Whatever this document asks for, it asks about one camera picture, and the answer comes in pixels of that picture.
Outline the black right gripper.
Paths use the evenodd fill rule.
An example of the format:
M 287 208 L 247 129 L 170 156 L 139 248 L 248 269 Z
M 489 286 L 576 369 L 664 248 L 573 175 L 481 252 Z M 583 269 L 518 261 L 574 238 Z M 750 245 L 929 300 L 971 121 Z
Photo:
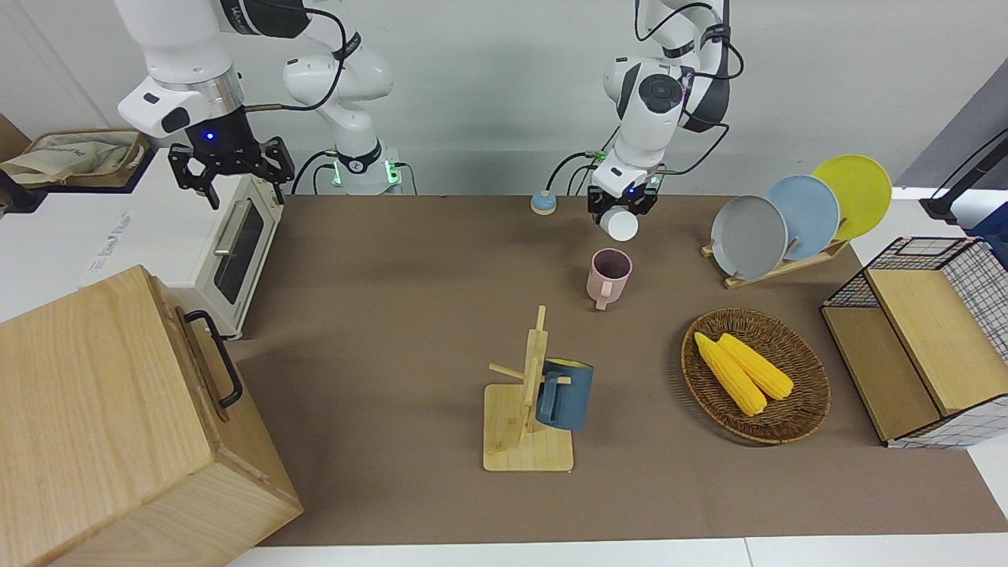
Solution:
M 285 203 L 285 183 L 295 177 L 295 163 L 287 144 L 281 137 L 272 137 L 261 144 L 255 139 L 247 118 L 247 111 L 237 109 L 226 115 L 204 120 L 187 126 L 187 145 L 170 145 L 169 165 L 179 188 L 194 191 L 209 203 L 211 209 L 219 209 L 221 201 L 213 180 L 217 174 L 240 175 L 262 168 L 267 161 L 266 177 L 272 183 L 278 205 Z M 197 159 L 204 169 L 192 172 L 191 159 Z

